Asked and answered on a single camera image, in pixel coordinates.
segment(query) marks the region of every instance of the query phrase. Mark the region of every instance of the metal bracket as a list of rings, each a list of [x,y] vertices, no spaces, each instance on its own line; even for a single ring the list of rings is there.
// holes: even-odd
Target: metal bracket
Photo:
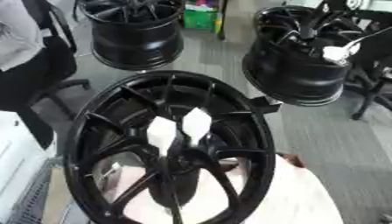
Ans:
[[[269,96],[259,96],[251,99],[253,105],[263,114],[276,113],[282,107],[282,102]]]

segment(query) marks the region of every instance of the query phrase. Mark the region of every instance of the gray sleeve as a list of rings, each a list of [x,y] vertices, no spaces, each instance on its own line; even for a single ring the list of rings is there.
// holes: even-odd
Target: gray sleeve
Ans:
[[[36,43],[39,28],[21,0],[0,0],[0,23],[26,44]]]
[[[22,0],[0,0],[0,68],[24,63],[42,47],[41,31]]]

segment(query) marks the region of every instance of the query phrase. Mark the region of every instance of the black office chair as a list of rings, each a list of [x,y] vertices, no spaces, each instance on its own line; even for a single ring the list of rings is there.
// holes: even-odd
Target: black office chair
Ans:
[[[77,67],[74,57],[77,46],[67,20],[59,8],[46,0],[23,0],[23,2],[31,16],[36,20],[39,28],[48,30],[52,34],[50,37],[44,37],[49,60],[49,72],[38,95],[31,100],[31,105],[44,98],[51,99],[69,119],[73,120],[76,114],[57,96],[57,92],[74,86],[82,86],[88,90],[91,86],[89,80],[65,80],[75,74]],[[53,18],[59,24],[68,43],[59,35]]]

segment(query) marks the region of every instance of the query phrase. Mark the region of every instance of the floor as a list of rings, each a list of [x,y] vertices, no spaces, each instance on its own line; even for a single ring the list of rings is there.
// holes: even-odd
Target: floor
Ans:
[[[56,4],[70,18],[70,1]],[[164,69],[208,74],[234,86],[249,97],[260,95],[244,78],[242,56],[254,39],[253,13],[279,2],[230,0],[227,41],[220,42],[206,31],[184,31],[185,50]],[[104,66],[90,53],[90,27],[69,19],[77,39],[78,73],[73,77],[90,79],[93,91],[65,90],[62,97],[75,111],[105,87],[133,73]],[[283,105],[279,113],[266,115],[276,142],[276,150],[298,154],[325,184],[346,224],[377,223],[381,213],[392,212],[392,114],[378,105],[353,121],[360,98],[345,94],[321,108]],[[49,101],[36,110],[57,130],[61,143],[70,122]]]

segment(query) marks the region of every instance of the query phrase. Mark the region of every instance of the green box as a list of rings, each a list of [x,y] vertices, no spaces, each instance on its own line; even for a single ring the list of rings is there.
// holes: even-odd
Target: green box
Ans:
[[[216,10],[184,10],[184,27],[213,31],[215,27]]]

